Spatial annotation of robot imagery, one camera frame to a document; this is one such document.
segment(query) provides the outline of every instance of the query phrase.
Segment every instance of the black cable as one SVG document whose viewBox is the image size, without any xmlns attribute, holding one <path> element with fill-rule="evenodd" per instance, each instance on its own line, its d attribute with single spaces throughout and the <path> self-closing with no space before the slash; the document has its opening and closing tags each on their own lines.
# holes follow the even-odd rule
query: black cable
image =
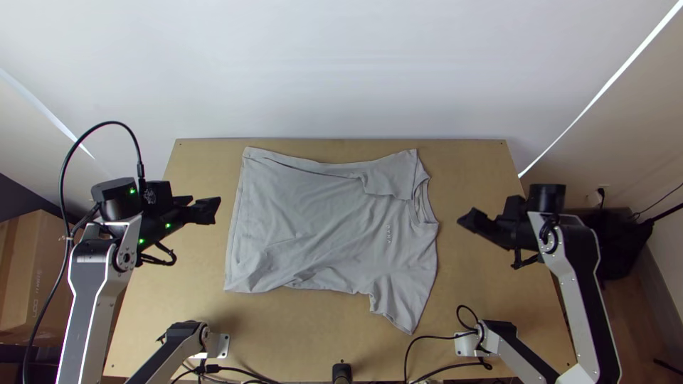
<svg viewBox="0 0 683 384">
<path fill-rule="evenodd" d="M 471 308 L 469 308 L 469 307 L 466 306 L 466 305 L 459 305 L 459 306 L 457 306 L 457 308 L 456 308 L 456 310 L 455 310 L 455 315 L 456 315 L 456 317 L 457 317 L 457 320 L 460 322 L 460 325 L 461 325 L 463 328 L 465 328 L 465 329 L 467 329 L 467 330 L 469 330 L 469 331 L 468 331 L 468 332 L 465 332 L 465 333 L 463 333 L 463 334 L 455 335 L 455 336 L 431 336 L 431 335 L 425 335 L 425 336 L 419 336 L 419 337 L 414 338 L 414 339 L 411 341 L 411 343 L 408 344 L 408 348 L 406 349 L 406 355 L 405 355 L 405 357 L 404 357 L 404 359 L 403 359 L 403 382 L 404 382 L 405 384 L 408 384 L 408 354 L 409 354 L 410 351 L 411 351 L 411 347 L 413 346 L 413 344 L 414 344 L 417 340 L 421 340 L 421 339 L 423 339 L 423 338 L 435 338 L 435 339 L 438 339 L 438 340 L 455 340 L 455 339 L 460 338 L 460 337 L 469 336 L 469 335 L 475 335 L 475 334 L 478 334 L 478 333 L 479 333 L 479 330 L 478 330 L 477 328 L 475 328 L 475 327 L 473 327 L 473 326 L 470 326 L 469 324 L 466 324 L 466 323 L 462 320 L 462 317 L 460 317 L 460 310 L 462 310 L 462 309 L 466 309 L 466 310 L 468 310 L 468 311 L 472 314 L 472 317 L 474 317 L 474 319 L 475 319 L 475 323 L 479 325 L 479 327 L 480 327 L 480 329 L 481 329 L 481 331 L 482 331 L 481 336 L 480 336 L 480 338 L 479 338 L 479 343 L 477 344 L 477 350 L 483 351 L 483 352 L 485 352 L 485 353 L 491 353 L 490 351 L 487 351 L 487 350 L 482 346 L 482 343 L 483 343 L 483 341 L 484 341 L 484 324 L 483 324 L 481 321 L 479 321 L 479 318 L 477 317 L 477 314 L 476 314 Z M 419 381 L 422 381 L 422 380 L 425 380 L 426 378 L 429 378 L 430 376 L 435 375 L 435 374 L 437 374 L 437 373 L 439 373 L 439 372 L 443 372 L 444 370 L 453 369 L 453 368 L 459 368 L 459 367 L 468 367 L 468 366 L 483 366 L 483 367 L 484 367 L 485 369 L 487 369 L 487 370 L 492 370 L 492 369 L 493 369 L 493 367 L 491 366 L 491 364 L 485 362 L 483 358 L 479 357 L 479 362 L 477 362 L 477 363 L 461 363 L 461 364 L 454 364 L 454 365 L 451 365 L 451 366 L 445 366 L 445 367 L 443 367 L 443 368 L 439 368 L 439 369 L 437 369 L 437 370 L 433 370 L 432 372 L 429 372 L 429 373 L 427 373 L 426 375 L 422 375 L 419 379 L 414 380 L 413 383 L 419 382 Z"/>
<path fill-rule="evenodd" d="M 194 373 L 194 372 L 191 370 L 188 370 L 187 372 L 181 373 L 180 375 L 178 375 L 178 377 L 176 377 L 175 379 L 173 379 L 173 381 L 171 381 L 171 384 L 175 384 L 176 381 L 180 380 L 183 376 L 188 375 L 190 373 Z"/>
<path fill-rule="evenodd" d="M 414 338 L 410 344 L 408 344 L 408 348 L 406 349 L 406 355 L 403 357 L 403 382 L 407 383 L 408 382 L 408 354 L 411 352 L 411 348 L 413 347 L 413 344 L 417 340 L 422 340 L 424 338 L 432 338 L 436 340 L 455 340 L 457 338 L 463 337 L 463 336 L 469 336 L 469 335 L 475 335 L 477 334 L 477 331 L 469 331 L 465 332 L 464 334 L 460 335 L 455 335 L 455 336 L 431 336 L 431 335 L 424 335 L 424 336 L 419 336 Z"/>
<path fill-rule="evenodd" d="M 232 367 L 222 367 L 222 366 L 218 366 L 216 364 L 209 364 L 208 366 L 206 366 L 206 372 L 207 373 L 215 373 L 215 372 L 219 372 L 222 370 L 229 370 L 232 372 L 241 373 L 241 374 L 249 376 L 251 378 L 258 379 L 258 380 L 261 380 L 263 382 L 266 382 L 267 384 L 282 384 L 279 381 L 271 380 L 265 376 L 259 375 L 258 373 L 249 372 L 248 370 L 243 370 L 243 369 L 239 369 L 239 368 L 232 368 Z"/>
<path fill-rule="evenodd" d="M 163 334 L 163 335 L 159 336 L 159 338 L 157 339 L 157 341 L 160 342 L 162 345 L 164 344 L 164 337 L 165 336 L 166 335 Z M 199 376 L 200 378 L 203 378 L 204 380 L 209 380 L 209 381 L 216 383 L 216 384 L 234 384 L 234 383 L 231 383 L 229 381 L 215 379 L 215 378 L 212 378 L 211 376 L 207 376 L 207 375 L 204 375 L 202 373 L 198 373 L 197 368 L 193 368 L 191 366 L 188 366 L 187 364 L 185 364 L 185 361 L 183 361 L 182 366 L 183 366 L 183 368 L 187 369 L 188 372 L 192 372 L 195 375 Z"/>
<path fill-rule="evenodd" d="M 137 138 L 135 137 L 135 134 L 133 131 L 126 125 L 121 122 L 116 122 L 116 121 L 109 121 L 109 122 L 101 122 L 94 127 L 90 128 L 89 130 L 85 131 L 84 134 L 82 134 L 71 146 L 69 149 L 69 152 L 66 154 L 66 157 L 64 158 L 64 162 L 62 163 L 62 168 L 59 172 L 59 208 L 62 214 L 62 220 L 64 222 L 64 227 L 65 227 L 65 234 L 66 234 L 66 246 L 65 246 L 65 251 L 64 251 L 64 259 L 62 261 L 62 266 L 59 270 L 59 274 L 57 276 L 57 281 L 55 281 L 55 285 L 53 286 L 52 290 L 50 291 L 50 294 L 48 295 L 47 299 L 45 300 L 45 304 L 43 304 L 43 308 L 38 315 L 38 318 L 36 319 L 36 324 L 33 326 L 33 330 L 31 331 L 31 336 L 28 338 L 28 345 L 26 346 L 26 352 L 23 355 L 23 366 L 21 368 L 21 376 L 22 376 L 22 381 L 23 384 L 28 384 L 28 355 L 31 350 L 31 347 L 33 346 L 33 342 L 36 338 L 36 334 L 38 333 L 38 327 L 41 325 L 41 322 L 43 320 L 43 317 L 45 316 L 45 312 L 48 308 L 48 305 L 50 304 L 50 301 L 52 300 L 52 297 L 54 296 L 57 287 L 59 286 L 59 283 L 62 281 L 62 277 L 64 276 L 64 271 L 66 270 L 66 266 L 68 264 L 68 259 L 69 259 L 69 251 L 71 247 L 73 246 L 73 236 L 71 235 L 71 232 L 69 231 L 69 220 L 67 219 L 66 216 L 66 203 L 64 201 L 64 177 L 66 175 L 66 169 L 69 165 L 69 161 L 71 160 L 71 156 L 76 152 L 80 144 L 85 140 L 86 137 L 90 136 L 91 133 L 94 131 L 98 130 L 101 127 L 104 127 L 105 125 L 119 125 L 121 127 L 124 127 L 127 131 L 128 134 L 130 134 L 130 137 L 133 140 L 133 144 L 135 145 L 135 152 L 137 155 L 137 177 L 138 177 L 138 189 L 140 192 L 140 196 L 144 193 L 144 188 L 146 186 L 146 183 L 144 181 L 144 166 L 142 165 L 142 156 L 140 155 L 140 146 L 137 143 Z"/>
<path fill-rule="evenodd" d="M 681 187 L 683 187 L 683 183 L 680 183 L 680 184 L 678 185 L 678 187 L 673 188 L 671 191 L 669 191 L 669 193 L 667 193 L 666 195 L 664 195 L 661 199 L 655 201 L 655 203 L 652 204 L 651 206 L 647 207 L 647 208 L 644 209 L 644 210 L 641 210 L 641 211 L 638 211 L 638 212 L 636 212 L 636 213 L 633 213 L 633 214 L 632 214 L 631 216 L 629 216 L 628 218 L 629 218 L 629 219 L 633 219 L 633 221 L 638 220 L 638 219 L 640 218 L 640 215 L 642 215 L 643 213 L 649 211 L 649 210 L 650 210 L 652 207 L 654 207 L 655 205 L 661 203 L 664 199 L 666 199 L 667 197 L 669 197 L 669 196 L 670 196 L 672 193 L 674 193 L 675 191 L 678 191 Z"/>
<path fill-rule="evenodd" d="M 413 382 L 414 382 L 414 383 L 419 383 L 420 381 L 426 380 L 426 379 L 428 379 L 428 378 L 430 378 L 430 377 L 436 375 L 436 374 L 439 373 L 439 372 L 443 372 L 444 370 L 449 370 L 449 369 L 453 369 L 453 368 L 470 367 L 470 366 L 484 366 L 484 368 L 486 368 L 487 370 L 492 370 L 492 369 L 493 369 L 493 366 L 491 366 L 491 364 L 485 362 L 483 358 L 479 358 L 479 361 L 476 362 L 476 363 L 453 364 L 453 365 L 451 365 L 451 366 L 445 366 L 445 367 L 442 367 L 442 368 L 439 368 L 439 369 L 435 369 L 435 370 L 433 370 L 433 371 L 431 371 L 431 372 L 429 372 L 429 373 L 426 373 L 425 375 L 420 376 L 419 379 L 414 380 Z"/>
<path fill-rule="evenodd" d="M 64 271 L 66 270 L 66 266 L 68 265 L 68 258 L 69 258 L 69 253 L 71 251 L 71 247 L 73 246 L 73 237 L 76 235 L 79 229 L 83 227 L 85 224 L 87 224 L 89 221 L 92 220 L 93 217 L 95 217 L 95 214 L 97 213 L 97 210 L 100 209 L 100 204 L 96 203 L 89 211 L 88 213 L 81 218 L 76 225 L 73 226 L 69 230 L 68 227 L 68 222 L 67 222 L 67 233 L 65 237 L 65 247 L 64 247 L 64 258 L 62 259 L 62 265 L 59 269 L 59 274 L 57 275 L 57 280 L 55 281 L 55 284 L 52 287 L 52 290 L 50 290 L 50 293 L 48 294 L 45 304 L 43 304 L 43 308 L 41 309 L 40 314 L 38 314 L 38 317 L 36 318 L 36 323 L 33 325 L 33 329 L 31 329 L 31 335 L 28 337 L 28 345 L 26 346 L 26 351 L 23 354 L 23 365 L 22 365 L 22 380 L 24 384 L 28 383 L 28 358 L 31 355 L 31 348 L 33 347 L 33 342 L 36 340 L 36 335 L 38 334 L 38 329 L 41 326 L 41 322 L 43 321 L 43 317 L 45 316 L 45 312 L 48 309 L 48 305 L 50 304 L 50 301 L 52 300 L 53 296 L 55 295 L 55 292 L 57 292 L 57 287 L 59 287 L 59 284 L 62 281 L 62 277 L 64 276 Z"/>
</svg>

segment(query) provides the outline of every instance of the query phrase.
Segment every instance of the wooden floor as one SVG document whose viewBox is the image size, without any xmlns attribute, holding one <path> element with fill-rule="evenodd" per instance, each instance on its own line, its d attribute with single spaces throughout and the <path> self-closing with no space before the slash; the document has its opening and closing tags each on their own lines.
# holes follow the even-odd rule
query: wooden floor
<svg viewBox="0 0 683 384">
<path fill-rule="evenodd" d="M 680 361 L 669 359 L 638 273 L 634 271 L 624 279 L 607 282 L 603 300 L 621 361 L 621 383 L 683 383 L 683 376 L 652 362 L 659 358 L 681 366 Z"/>
</svg>

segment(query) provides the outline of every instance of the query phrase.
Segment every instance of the metal bracket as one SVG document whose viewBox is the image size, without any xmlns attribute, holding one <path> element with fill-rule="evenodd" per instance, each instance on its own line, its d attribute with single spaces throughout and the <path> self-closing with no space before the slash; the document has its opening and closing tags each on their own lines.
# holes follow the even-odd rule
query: metal bracket
<svg viewBox="0 0 683 384">
<path fill-rule="evenodd" d="M 479 341 L 482 337 L 482 327 L 477 324 L 477 333 L 469 334 L 471 331 L 467 332 L 455 332 L 453 336 L 461 336 L 455 339 L 455 352 L 458 356 L 462 357 L 495 357 L 498 356 L 498 344 L 500 343 L 500 337 L 491 332 L 489 329 L 485 329 L 484 340 L 482 340 L 482 347 L 487 351 L 484 352 L 477 349 L 479 346 Z"/>
<path fill-rule="evenodd" d="M 227 358 L 228 349 L 230 347 L 229 334 L 215 334 L 208 332 L 206 337 L 203 337 L 203 344 L 206 351 L 197 353 L 189 358 Z"/>
</svg>

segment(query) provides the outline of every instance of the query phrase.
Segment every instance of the gray t-shirt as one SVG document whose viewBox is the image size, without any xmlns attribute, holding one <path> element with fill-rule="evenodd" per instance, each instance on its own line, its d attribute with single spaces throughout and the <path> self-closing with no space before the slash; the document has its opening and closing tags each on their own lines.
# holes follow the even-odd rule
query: gray t-shirt
<svg viewBox="0 0 683 384">
<path fill-rule="evenodd" d="M 436 276 L 428 181 L 415 149 L 323 164 L 246 148 L 225 290 L 360 292 L 372 313 L 413 333 Z"/>
</svg>

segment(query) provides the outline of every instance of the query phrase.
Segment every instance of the wooden table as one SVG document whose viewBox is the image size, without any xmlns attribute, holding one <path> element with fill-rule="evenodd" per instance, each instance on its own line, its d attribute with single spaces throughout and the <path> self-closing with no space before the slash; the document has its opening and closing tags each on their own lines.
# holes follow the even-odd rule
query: wooden table
<svg viewBox="0 0 683 384">
<path fill-rule="evenodd" d="M 440 232 L 436 281 L 413 336 L 371 314 L 368 297 L 360 294 L 285 287 L 263 294 L 223 291 L 228 229 L 245 146 L 329 163 L 418 149 L 432 176 L 429 199 Z M 505 142 L 179 139 L 164 178 L 171 181 L 174 195 L 221 196 L 223 202 L 215 225 L 187 225 L 164 241 L 178 255 L 175 266 L 148 265 L 134 271 L 105 366 L 107 375 L 130 376 L 158 349 L 154 340 L 168 326 L 193 319 L 231 335 L 228 359 L 220 361 L 224 366 L 280 381 L 328 381 L 332 364 L 344 359 L 354 369 L 354 380 L 403 380 L 403 355 L 414 336 L 452 336 L 463 330 L 455 316 L 458 304 L 472 307 L 481 319 L 516 324 L 520 339 L 560 372 L 576 362 L 548 269 L 536 264 L 514 271 L 511 252 L 456 223 L 473 206 L 491 216 L 501 213 L 507 196 L 522 194 Z M 422 340 L 411 350 L 409 378 L 464 361 L 452 341 Z M 493 370 L 467 367 L 436 377 L 513 375 L 498 359 L 490 362 Z M 225 372 L 216 376 L 239 378 Z"/>
</svg>

